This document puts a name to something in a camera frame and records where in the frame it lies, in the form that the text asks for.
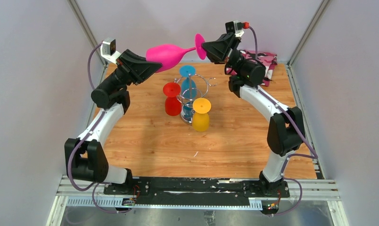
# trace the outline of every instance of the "fabric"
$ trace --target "fabric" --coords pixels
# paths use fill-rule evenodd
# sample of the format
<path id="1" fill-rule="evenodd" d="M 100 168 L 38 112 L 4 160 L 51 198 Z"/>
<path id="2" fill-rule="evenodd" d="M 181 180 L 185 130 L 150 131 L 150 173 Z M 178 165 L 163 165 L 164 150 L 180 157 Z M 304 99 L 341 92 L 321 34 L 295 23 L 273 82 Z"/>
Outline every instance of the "fabric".
<path id="1" fill-rule="evenodd" d="M 245 59 L 255 59 L 255 51 L 240 50 L 240 53 L 245 57 Z M 262 85 L 269 86 L 272 80 L 273 70 L 277 65 L 277 54 L 269 52 L 258 52 L 257 59 L 266 66 L 265 79 L 263 79 Z M 235 71 L 231 68 L 227 68 L 227 73 L 230 75 L 236 75 Z"/>

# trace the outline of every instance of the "wire stand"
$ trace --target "wire stand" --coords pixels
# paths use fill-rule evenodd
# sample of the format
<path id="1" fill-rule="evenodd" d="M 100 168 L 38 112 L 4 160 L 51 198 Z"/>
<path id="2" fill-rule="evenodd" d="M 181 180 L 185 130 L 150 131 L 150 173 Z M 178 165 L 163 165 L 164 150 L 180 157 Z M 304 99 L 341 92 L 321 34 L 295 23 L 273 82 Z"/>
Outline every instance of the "wire stand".
<path id="1" fill-rule="evenodd" d="M 204 93 L 202 93 L 202 91 L 198 88 L 191 87 L 192 86 L 192 77 L 194 77 L 194 76 L 200 77 L 205 82 L 206 91 Z M 216 78 L 205 79 L 203 76 L 201 76 L 199 74 L 189 74 L 188 77 L 181 77 L 179 79 L 174 79 L 174 82 L 179 83 L 182 79 L 187 79 L 187 78 L 189 79 L 189 88 L 182 90 L 181 93 L 177 96 L 177 100 L 182 104 L 181 113 L 180 113 L 182 121 L 188 125 L 192 125 L 192 116 L 194 115 L 194 112 L 195 112 L 194 109 L 192 108 L 192 103 L 194 102 L 195 99 L 197 99 L 196 96 L 198 96 L 198 93 L 199 93 L 200 97 L 205 97 L 209 91 L 209 87 L 217 86 L 217 83 L 216 84 L 210 84 L 209 81 L 214 80 Z M 195 97 L 193 97 L 193 95 L 192 95 L 193 90 L 197 91 L 197 94 L 195 95 Z M 188 91 L 190 91 L 189 92 L 189 98 L 185 97 L 185 93 L 187 93 Z"/>

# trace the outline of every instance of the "wooden surface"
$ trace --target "wooden surface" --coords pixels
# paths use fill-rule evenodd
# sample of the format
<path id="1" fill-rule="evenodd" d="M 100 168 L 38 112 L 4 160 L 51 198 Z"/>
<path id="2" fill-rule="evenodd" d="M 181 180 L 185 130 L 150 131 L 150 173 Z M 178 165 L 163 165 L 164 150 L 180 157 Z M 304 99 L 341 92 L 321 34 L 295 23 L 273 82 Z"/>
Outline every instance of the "wooden surface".
<path id="1" fill-rule="evenodd" d="M 211 83 L 218 83 L 206 96 L 212 103 L 209 129 L 196 132 L 180 116 L 165 113 L 162 87 L 179 77 L 180 64 L 128 88 L 131 105 L 105 143 L 109 163 L 131 169 L 134 176 L 258 178 L 270 153 L 267 121 L 229 91 L 223 65 L 191 65 L 198 74 L 215 77 Z M 107 74 L 114 69 L 115 65 L 109 66 Z M 278 101 L 295 106 L 284 65 L 276 67 L 272 79 L 265 90 Z M 305 145 L 297 153 L 308 153 Z M 297 157 L 290 161 L 286 176 L 316 178 L 311 160 Z"/>

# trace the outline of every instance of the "metal frame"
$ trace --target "metal frame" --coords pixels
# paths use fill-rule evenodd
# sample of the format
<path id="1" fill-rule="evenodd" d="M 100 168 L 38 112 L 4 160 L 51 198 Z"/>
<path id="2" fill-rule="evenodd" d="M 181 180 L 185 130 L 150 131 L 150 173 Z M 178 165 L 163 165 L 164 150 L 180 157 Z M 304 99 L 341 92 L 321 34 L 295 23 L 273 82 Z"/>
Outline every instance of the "metal frame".
<path id="1" fill-rule="evenodd" d="M 319 22 L 320 18 L 324 14 L 325 10 L 327 9 L 327 6 L 331 0 L 322 0 L 319 8 L 317 9 L 316 13 L 314 14 L 312 20 L 310 21 L 310 24 L 306 28 L 305 33 L 303 34 L 301 40 L 299 41 L 297 47 L 295 48 L 294 53 L 292 54 L 291 58 L 288 61 L 288 65 L 291 66 L 296 61 L 300 51 L 302 50 L 303 46 L 305 45 L 306 41 L 309 39 L 310 34 L 313 32 L 314 28 L 316 27 L 317 23 Z"/>
<path id="2" fill-rule="evenodd" d="M 67 0 L 70 7 L 72 8 L 72 11 L 74 15 L 76 16 L 78 22 L 80 23 L 80 26 L 82 27 L 82 30 L 84 31 L 85 35 L 87 36 L 88 41 L 90 42 L 91 46 L 95 48 L 99 43 L 95 39 L 94 34 L 92 33 L 90 27 L 88 26 L 87 21 L 85 20 L 84 15 L 82 14 L 80 7 L 77 4 L 76 0 Z M 107 63 L 104 60 L 104 58 L 101 57 L 100 52 L 96 51 L 96 54 L 99 58 L 99 60 L 102 62 L 103 66 L 106 67 Z"/>
<path id="3" fill-rule="evenodd" d="M 67 0 L 72 7 L 72 10 L 74 14 L 77 17 L 77 20 L 80 22 L 80 25 L 82 26 L 85 34 L 87 35 L 87 38 L 89 39 L 89 42 L 94 47 L 97 45 L 97 42 L 95 40 L 94 35 L 92 34 L 84 16 L 81 13 L 80 8 L 78 7 L 78 4 L 76 0 Z M 304 121 L 305 121 L 305 133 L 307 139 L 311 142 L 313 145 L 313 133 L 309 129 L 309 120 L 307 115 L 304 111 L 304 106 L 302 103 L 302 96 L 299 93 L 299 86 L 296 81 L 296 76 L 294 74 L 294 71 L 292 69 L 292 65 L 296 61 L 297 57 L 299 56 L 299 53 L 302 51 L 303 46 L 307 42 L 308 38 L 310 37 L 311 33 L 313 32 L 314 28 L 316 27 L 317 23 L 319 22 L 320 18 L 324 14 L 325 10 L 327 9 L 327 6 L 329 5 L 331 1 L 330 0 L 322 0 L 320 3 L 319 8 L 317 9 L 315 15 L 313 16 L 312 20 L 310 21 L 310 24 L 308 25 L 303 37 L 299 41 L 297 47 L 295 48 L 290 60 L 286 63 L 286 69 L 288 78 L 292 87 L 292 91 L 294 94 L 295 102 L 298 107 L 300 107 L 304 112 Z M 107 63 L 102 59 L 99 52 L 97 52 L 98 57 L 100 60 L 104 63 L 104 72 L 102 79 L 106 75 L 107 71 Z M 93 106 L 93 109 L 91 111 L 91 116 L 89 122 L 91 122 L 93 113 L 95 111 L 96 106 Z M 308 200 L 308 201 L 326 201 L 330 213 L 331 218 L 335 226 L 349 226 L 349 223 L 347 221 L 342 201 L 340 199 L 336 184 L 334 180 L 326 180 L 324 179 L 324 171 L 321 170 L 320 164 L 318 161 L 313 161 L 315 164 L 315 170 L 317 175 L 322 175 L 322 178 L 318 179 L 301 179 L 299 182 L 301 183 L 303 187 L 303 198 L 302 200 Z M 255 179 L 230 179 L 230 180 L 255 180 Z M 87 181 L 76 181 L 79 186 L 85 186 L 88 185 L 89 182 Z M 289 200 L 289 201 L 296 201 L 299 196 L 299 187 L 296 183 L 288 181 L 288 187 L 290 189 L 291 196 L 289 198 L 285 198 L 283 200 Z M 104 195 L 103 194 L 104 185 L 100 185 L 97 190 L 96 194 L 97 196 L 105 197 L 105 198 L 121 198 L 124 197 L 124 195 Z M 61 179 L 61 182 L 59 184 L 59 188 L 51 209 L 51 212 L 49 214 L 49 219 L 47 221 L 47 226 L 59 226 L 64 212 L 65 208 L 68 205 L 69 197 L 91 197 L 92 190 L 86 191 L 86 192 L 79 192 L 76 191 L 73 186 L 70 184 L 69 179 L 67 176 L 63 176 Z M 258 201 L 268 201 L 271 200 L 271 198 L 250 198 L 251 203 L 257 203 Z M 180 207 L 168 207 L 168 206 L 147 206 L 144 208 L 158 208 L 158 209 L 170 209 L 170 208 L 180 208 Z"/>

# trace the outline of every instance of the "purple cable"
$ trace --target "purple cable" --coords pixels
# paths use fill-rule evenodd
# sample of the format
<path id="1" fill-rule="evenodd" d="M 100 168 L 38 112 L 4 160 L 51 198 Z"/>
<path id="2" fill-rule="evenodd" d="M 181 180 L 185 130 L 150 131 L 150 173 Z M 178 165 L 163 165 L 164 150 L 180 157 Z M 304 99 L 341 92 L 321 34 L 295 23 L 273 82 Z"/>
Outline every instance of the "purple cable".
<path id="1" fill-rule="evenodd" d="M 253 30 L 253 28 L 251 26 L 249 26 L 249 29 L 251 29 L 252 33 L 253 33 L 253 38 L 255 39 L 255 60 L 257 60 L 257 38 L 256 38 L 256 32 Z"/>
<path id="2" fill-rule="evenodd" d="M 70 183 L 72 183 L 73 187 L 75 189 L 77 189 L 78 191 L 81 191 L 81 192 L 84 192 L 84 191 L 87 191 L 90 187 L 92 187 L 95 182 L 92 182 L 90 185 L 88 185 L 88 187 L 85 187 L 85 188 L 81 188 L 79 187 L 73 180 L 73 177 L 72 177 L 72 162 L 73 162 L 73 157 L 75 155 L 75 153 L 77 152 L 77 150 L 81 147 L 81 145 L 84 143 L 84 141 L 90 136 L 90 132 L 92 132 L 96 126 L 98 126 L 99 122 L 101 122 L 103 116 L 105 115 L 105 112 L 102 111 L 100 117 L 98 118 L 98 120 L 94 123 L 94 125 L 91 127 L 90 131 L 80 140 L 80 142 L 74 147 L 72 153 L 70 154 L 70 157 L 69 157 L 69 162 L 67 163 L 67 176 L 69 177 L 69 180 L 70 180 Z"/>
<path id="3" fill-rule="evenodd" d="M 98 210 L 100 210 L 100 211 L 102 211 L 102 212 L 105 212 L 105 213 L 127 213 L 127 212 L 129 212 L 129 211 L 131 210 L 131 209 L 129 209 L 129 210 L 122 210 L 122 211 L 108 211 L 108 210 L 106 210 L 106 209 L 100 207 L 100 206 L 97 204 L 97 201 L 95 200 L 95 189 L 97 189 L 98 185 L 99 185 L 99 183 L 96 184 L 96 185 L 94 186 L 94 190 L 92 190 L 92 201 L 94 202 L 94 205 L 95 205 L 95 207 L 96 207 Z"/>
<path id="4" fill-rule="evenodd" d="M 91 79 L 91 58 L 92 58 L 92 55 L 95 53 L 95 51 L 97 51 L 97 49 L 99 47 L 101 47 L 102 43 L 98 44 L 90 53 L 90 56 L 88 57 L 88 63 L 87 63 L 87 71 L 88 71 L 88 80 L 90 80 L 90 85 L 91 85 L 91 88 L 92 90 L 95 89 L 94 87 L 94 84 L 92 83 L 92 79 Z"/>
<path id="5" fill-rule="evenodd" d="M 300 191 L 299 192 L 299 199 L 298 199 L 298 201 L 296 202 L 296 204 L 291 209 L 286 210 L 286 211 L 281 212 L 281 213 L 276 213 L 273 216 L 280 216 L 280 215 L 284 215 L 286 213 L 289 213 L 289 212 L 293 211 L 296 207 L 299 206 L 299 204 L 301 203 L 301 200 L 302 200 L 302 194 L 303 194 L 303 192 L 302 192 L 302 185 L 301 185 L 301 183 L 299 181 L 295 180 L 295 179 L 292 179 L 292 178 L 286 178 L 286 177 L 282 177 L 282 178 L 284 180 L 292 180 L 292 181 L 296 182 L 299 185 L 299 191 Z"/>
<path id="6" fill-rule="evenodd" d="M 288 164 L 288 160 L 293 157 L 293 156 L 300 156 L 300 157 L 305 157 L 305 158 L 310 158 L 310 159 L 317 159 L 318 156 L 317 156 L 317 153 L 315 151 L 315 149 L 310 145 L 310 143 L 306 140 L 306 138 L 303 136 L 303 134 L 301 133 L 301 131 L 299 130 L 298 126 L 296 125 L 296 123 L 294 122 L 294 120 L 291 118 L 291 116 L 280 106 L 277 104 L 277 102 L 275 102 L 267 93 L 263 92 L 261 89 L 258 90 L 260 94 L 262 94 L 265 98 L 267 98 L 271 103 L 273 103 L 275 106 L 277 106 L 277 108 L 282 112 L 284 113 L 284 115 L 288 118 L 289 122 L 291 123 L 291 125 L 294 127 L 295 131 L 297 132 L 297 134 L 301 137 L 302 141 L 306 144 L 307 148 L 309 148 L 310 152 L 312 153 L 312 155 L 307 155 L 307 154 L 290 154 L 287 156 L 284 164 L 282 165 L 282 168 L 281 168 L 281 174 L 283 175 L 284 174 L 284 170 L 285 170 L 285 167 L 287 166 Z M 275 216 L 280 216 L 280 215 L 284 215 L 286 213 L 289 213 L 291 211 L 293 211 L 296 207 L 299 206 L 299 204 L 301 203 L 301 200 L 302 200 L 302 194 L 303 194 L 303 191 L 302 191 L 302 185 L 299 181 L 295 180 L 295 179 L 292 179 L 292 178 L 286 178 L 284 176 L 282 176 L 282 178 L 284 180 L 291 180 L 291 181 L 294 181 L 296 182 L 298 185 L 299 185 L 299 190 L 300 190 L 300 193 L 299 193 L 299 199 L 297 201 L 297 203 L 289 210 L 286 210 L 282 213 L 277 213 L 277 214 L 274 214 Z"/>

